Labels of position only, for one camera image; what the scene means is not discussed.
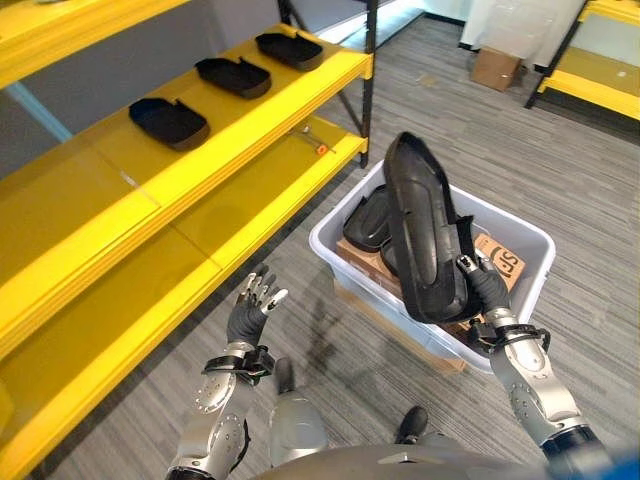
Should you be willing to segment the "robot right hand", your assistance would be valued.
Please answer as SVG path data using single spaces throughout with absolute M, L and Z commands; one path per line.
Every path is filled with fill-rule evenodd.
M 511 309 L 507 284 L 488 256 L 480 255 L 473 259 L 468 255 L 460 255 L 456 263 L 479 297 L 483 314 Z

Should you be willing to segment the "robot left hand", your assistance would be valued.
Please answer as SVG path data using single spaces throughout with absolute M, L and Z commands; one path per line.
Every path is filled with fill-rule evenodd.
M 257 347 L 269 315 L 288 296 L 286 288 L 275 285 L 276 275 L 266 264 L 251 272 L 238 295 L 227 322 L 227 340 Z

